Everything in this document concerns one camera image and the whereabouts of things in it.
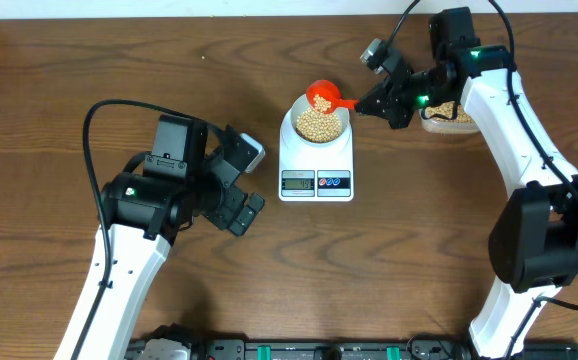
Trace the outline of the red measuring scoop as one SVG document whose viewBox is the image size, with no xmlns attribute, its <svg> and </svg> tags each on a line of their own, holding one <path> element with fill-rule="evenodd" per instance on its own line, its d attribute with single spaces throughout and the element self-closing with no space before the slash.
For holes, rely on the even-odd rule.
<svg viewBox="0 0 578 360">
<path fill-rule="evenodd" d="M 333 113 L 338 108 L 355 110 L 358 101 L 354 99 L 344 99 L 341 91 L 331 81 L 317 80 L 306 90 L 305 95 L 309 104 L 318 112 L 323 114 Z"/>
</svg>

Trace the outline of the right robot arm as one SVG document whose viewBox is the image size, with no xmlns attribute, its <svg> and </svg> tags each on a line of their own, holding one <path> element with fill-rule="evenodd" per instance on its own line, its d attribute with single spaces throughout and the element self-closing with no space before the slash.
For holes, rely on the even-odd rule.
<svg viewBox="0 0 578 360">
<path fill-rule="evenodd" d="M 494 283 L 471 321 L 462 358 L 520 359 L 543 306 L 578 276 L 578 170 L 533 111 L 515 63 L 515 45 L 485 45 L 468 8 L 428 23 L 434 66 L 415 71 L 390 40 L 373 41 L 362 62 L 381 81 L 355 105 L 394 129 L 451 104 L 475 122 L 499 168 L 508 200 L 488 239 Z"/>
</svg>

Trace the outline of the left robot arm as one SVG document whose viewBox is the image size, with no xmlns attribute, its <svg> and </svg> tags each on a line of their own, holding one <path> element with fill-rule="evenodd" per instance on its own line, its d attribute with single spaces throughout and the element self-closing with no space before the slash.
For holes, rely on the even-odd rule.
<svg viewBox="0 0 578 360">
<path fill-rule="evenodd" d="M 161 115 L 152 150 L 96 190 L 100 226 L 91 265 L 57 358 L 123 358 L 177 235 L 197 217 L 246 233 L 265 200 L 235 182 L 264 156 L 259 142 L 231 126 Z"/>
</svg>

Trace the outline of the white digital kitchen scale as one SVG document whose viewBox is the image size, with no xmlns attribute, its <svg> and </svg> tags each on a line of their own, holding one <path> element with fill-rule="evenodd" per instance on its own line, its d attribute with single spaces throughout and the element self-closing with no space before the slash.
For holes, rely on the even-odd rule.
<svg viewBox="0 0 578 360">
<path fill-rule="evenodd" d="M 353 131 L 349 112 L 338 109 L 342 133 L 328 143 L 311 143 L 296 131 L 298 113 L 285 115 L 280 129 L 278 197 L 285 202 L 350 202 L 354 198 Z"/>
</svg>

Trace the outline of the soybeans in bowl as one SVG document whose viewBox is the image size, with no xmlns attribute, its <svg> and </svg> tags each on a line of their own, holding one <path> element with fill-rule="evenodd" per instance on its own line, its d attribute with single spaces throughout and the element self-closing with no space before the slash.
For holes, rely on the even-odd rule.
<svg viewBox="0 0 578 360">
<path fill-rule="evenodd" d="M 323 114 L 309 108 L 298 116 L 296 131 L 310 142 L 326 143 L 341 135 L 342 122 L 333 113 Z"/>
</svg>

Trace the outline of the grey plastic bowl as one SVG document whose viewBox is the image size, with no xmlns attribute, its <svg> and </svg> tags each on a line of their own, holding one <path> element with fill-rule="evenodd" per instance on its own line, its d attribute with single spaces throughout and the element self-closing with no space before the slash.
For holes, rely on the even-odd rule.
<svg viewBox="0 0 578 360">
<path fill-rule="evenodd" d="M 304 139 L 297 131 L 296 131 L 296 122 L 297 118 L 300 114 L 305 112 L 307 109 L 312 108 L 314 109 L 308 102 L 307 96 L 304 94 L 300 98 L 298 98 L 295 103 L 293 104 L 292 108 L 289 112 L 289 128 L 298 136 L 300 140 L 305 141 L 310 145 L 333 145 L 335 142 L 340 142 L 345 144 L 350 138 L 352 134 L 352 128 L 350 125 L 350 113 L 345 108 L 338 108 L 333 112 L 336 116 L 338 116 L 342 122 L 342 133 L 341 135 L 333 141 L 326 142 L 326 143 L 314 143 Z"/>
</svg>

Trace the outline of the clear plastic bean container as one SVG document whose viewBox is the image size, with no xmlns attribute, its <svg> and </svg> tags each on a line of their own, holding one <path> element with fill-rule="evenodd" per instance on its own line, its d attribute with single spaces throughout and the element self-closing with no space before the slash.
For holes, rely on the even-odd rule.
<svg viewBox="0 0 578 360">
<path fill-rule="evenodd" d="M 473 120 L 473 123 L 460 124 L 460 123 L 450 123 L 442 122 L 432 119 L 427 119 L 424 117 L 423 108 L 419 111 L 421 117 L 421 123 L 424 130 L 430 133 L 444 134 L 444 135 L 467 135 L 479 132 L 478 125 Z"/>
</svg>

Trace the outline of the soybeans in container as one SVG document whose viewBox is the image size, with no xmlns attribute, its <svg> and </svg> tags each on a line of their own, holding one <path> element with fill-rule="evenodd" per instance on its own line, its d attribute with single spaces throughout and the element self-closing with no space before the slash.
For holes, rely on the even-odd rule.
<svg viewBox="0 0 578 360">
<path fill-rule="evenodd" d="M 428 107 L 423 112 L 427 119 L 467 124 L 473 123 L 472 118 L 465 113 L 463 107 L 459 103 L 447 102 L 437 107 Z"/>
</svg>

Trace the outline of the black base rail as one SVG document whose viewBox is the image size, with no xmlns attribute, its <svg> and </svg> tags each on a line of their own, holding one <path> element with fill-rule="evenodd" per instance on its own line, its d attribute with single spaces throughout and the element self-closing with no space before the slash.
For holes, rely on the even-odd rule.
<svg viewBox="0 0 578 360">
<path fill-rule="evenodd" d="M 132 360 L 451 360 L 474 359 L 465 341 L 415 335 L 395 342 L 250 341 L 203 338 L 178 324 L 163 325 L 132 340 L 124 357 Z"/>
</svg>

